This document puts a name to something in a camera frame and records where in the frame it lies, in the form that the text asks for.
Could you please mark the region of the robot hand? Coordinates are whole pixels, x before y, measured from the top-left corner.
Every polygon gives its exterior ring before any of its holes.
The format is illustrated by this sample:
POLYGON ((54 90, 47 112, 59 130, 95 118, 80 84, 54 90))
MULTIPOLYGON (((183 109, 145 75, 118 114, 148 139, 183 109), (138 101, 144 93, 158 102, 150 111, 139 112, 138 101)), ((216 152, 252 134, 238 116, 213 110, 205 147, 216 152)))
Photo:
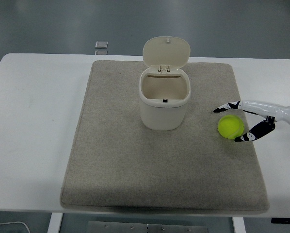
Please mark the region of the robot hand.
POLYGON ((274 131, 275 123, 278 121, 284 121, 290 125, 290 106, 284 107, 265 102, 240 100, 236 102, 228 102, 213 111, 215 113, 220 113, 229 109, 240 109, 265 118, 263 121, 251 128, 249 132, 236 137, 234 139, 236 142, 255 141, 260 139, 274 131))

